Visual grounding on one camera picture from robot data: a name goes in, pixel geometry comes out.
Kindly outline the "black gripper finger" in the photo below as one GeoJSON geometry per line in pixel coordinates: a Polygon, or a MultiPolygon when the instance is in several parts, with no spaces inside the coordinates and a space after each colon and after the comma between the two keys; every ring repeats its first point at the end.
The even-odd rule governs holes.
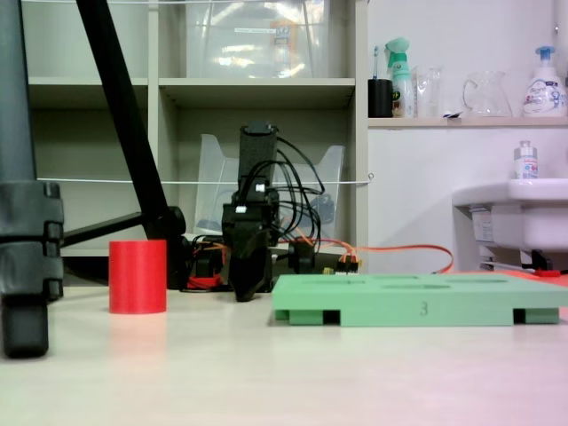
{"type": "Polygon", "coordinates": [[[251,301],[260,281],[260,250],[269,248],[269,232],[259,223],[224,224],[223,236],[231,251],[228,278],[236,301],[251,301]]]}
{"type": "Polygon", "coordinates": [[[258,283],[257,293],[271,293],[273,288],[272,282],[272,252],[269,248],[262,248],[259,255],[260,261],[260,281],[258,283]]]}

